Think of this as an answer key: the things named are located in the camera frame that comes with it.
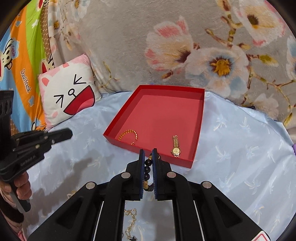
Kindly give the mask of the person's left hand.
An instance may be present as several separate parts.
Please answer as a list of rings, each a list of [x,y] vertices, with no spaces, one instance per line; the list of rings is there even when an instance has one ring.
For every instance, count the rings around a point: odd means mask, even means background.
[[[15,178],[14,184],[17,187],[16,193],[20,200],[27,200],[32,196],[29,174],[27,172],[24,172],[19,177]],[[11,186],[8,183],[1,181],[1,195],[7,202],[13,202],[10,196],[11,192]]]

